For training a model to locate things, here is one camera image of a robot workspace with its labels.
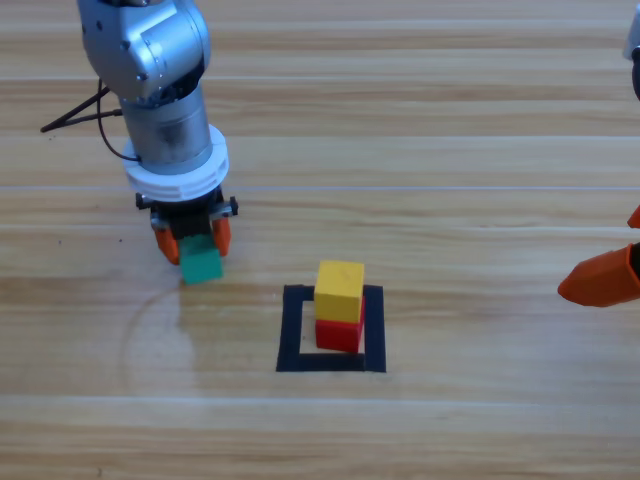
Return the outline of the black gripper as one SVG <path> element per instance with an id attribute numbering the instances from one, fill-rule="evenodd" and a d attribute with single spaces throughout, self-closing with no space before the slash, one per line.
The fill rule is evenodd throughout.
<path id="1" fill-rule="evenodd" d="M 234 196 L 224 198 L 220 187 L 191 200 L 163 202 L 141 193 L 135 196 L 139 210 L 150 210 L 150 224 L 156 243 L 173 265 L 180 264 L 179 245 L 175 238 L 204 235 L 213 232 L 213 240 L 221 257 L 229 254 L 231 225 L 228 218 L 238 214 Z"/>

